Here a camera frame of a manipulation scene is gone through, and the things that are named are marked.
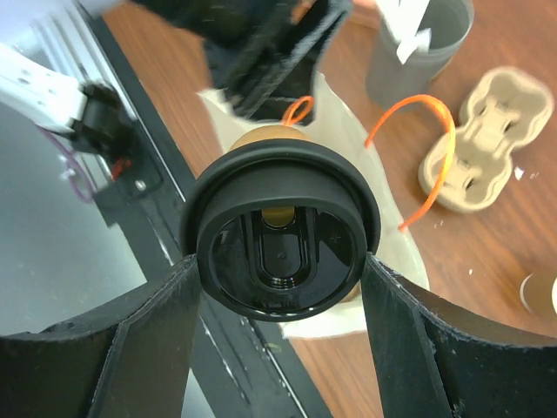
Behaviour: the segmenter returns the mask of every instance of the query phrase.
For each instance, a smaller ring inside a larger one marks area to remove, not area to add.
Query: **tan cup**
[[[529,313],[548,320],[557,319],[557,276],[530,274],[520,285],[520,300]]]

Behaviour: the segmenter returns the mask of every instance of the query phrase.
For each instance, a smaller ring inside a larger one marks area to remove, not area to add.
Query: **orange cord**
[[[306,104],[302,110],[296,114],[301,105]],[[285,115],[282,117],[282,125],[292,126],[300,122],[307,114],[312,111],[313,108],[313,97],[312,96],[302,96],[290,106],[285,111]]]
[[[391,109],[386,111],[383,116],[379,119],[377,124],[373,127],[373,129],[369,132],[367,136],[365,147],[369,148],[372,144],[373,137],[379,130],[379,128],[385,123],[387,119],[391,117],[393,113],[395,113],[398,109],[403,106],[409,105],[411,103],[422,102],[424,105],[429,107],[433,112],[436,113],[437,117],[445,127],[446,132],[448,135],[448,141],[446,144],[446,154],[443,158],[443,162],[441,164],[440,174],[433,186],[433,189],[427,196],[426,201],[422,205],[422,207],[416,211],[408,220],[405,220],[402,224],[399,225],[399,231],[404,231],[408,228],[411,224],[416,222],[422,216],[424,216],[427,211],[432,207],[433,202],[439,196],[441,188],[445,184],[446,176],[451,169],[451,165],[453,164],[453,157],[454,151],[456,147],[456,127],[454,126],[453,116],[451,116],[451,112],[448,110],[446,105],[441,102],[438,98],[434,98],[433,96],[429,96],[427,94],[418,94],[416,96],[411,96],[409,98],[405,98],[404,100],[399,101],[395,104]],[[305,108],[294,117],[294,114],[299,109],[299,107],[303,104],[307,103]],[[283,125],[292,126],[297,124],[300,120],[302,120],[311,110],[313,107],[313,97],[311,96],[303,96],[296,100],[296,102],[292,103],[288,109],[286,109],[285,115],[282,118]]]

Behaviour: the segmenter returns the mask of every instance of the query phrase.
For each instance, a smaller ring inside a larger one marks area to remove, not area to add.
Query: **wooden table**
[[[483,73],[498,65],[519,66],[557,91],[552,48],[557,8],[542,0],[512,3],[476,2],[469,38],[431,90],[455,113]],[[105,19],[191,169],[200,174],[220,150],[195,94],[209,86],[199,39],[131,4]],[[370,29],[346,24],[323,64],[331,87],[366,128],[380,114],[364,89],[374,37]],[[403,215],[424,199],[417,170],[440,134],[434,116],[417,110],[395,115],[376,143]],[[435,293],[490,319],[552,335],[557,335],[555,323],[529,315],[518,289],[532,271],[557,271],[555,136],[557,120],[552,118],[538,139],[513,157],[524,177],[512,178],[492,207],[463,216],[435,206],[412,227]],[[334,416],[382,416],[366,335],[292,344]]]

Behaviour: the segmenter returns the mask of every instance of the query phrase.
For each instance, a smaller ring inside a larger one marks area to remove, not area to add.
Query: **cup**
[[[431,28],[429,51],[414,51],[402,64],[396,55],[398,44],[381,20],[366,74],[370,99],[386,110],[404,98],[427,92],[466,39],[472,22],[469,0],[430,0],[419,26],[419,30]]]
[[[520,285],[520,300],[529,313],[557,319],[557,275],[530,274]]]

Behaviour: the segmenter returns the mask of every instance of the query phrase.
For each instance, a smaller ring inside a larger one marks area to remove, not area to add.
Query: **black lid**
[[[201,175],[181,244],[198,254],[211,297],[250,318],[289,321],[343,299],[379,233],[379,208],[353,165],[321,145],[270,139]]]

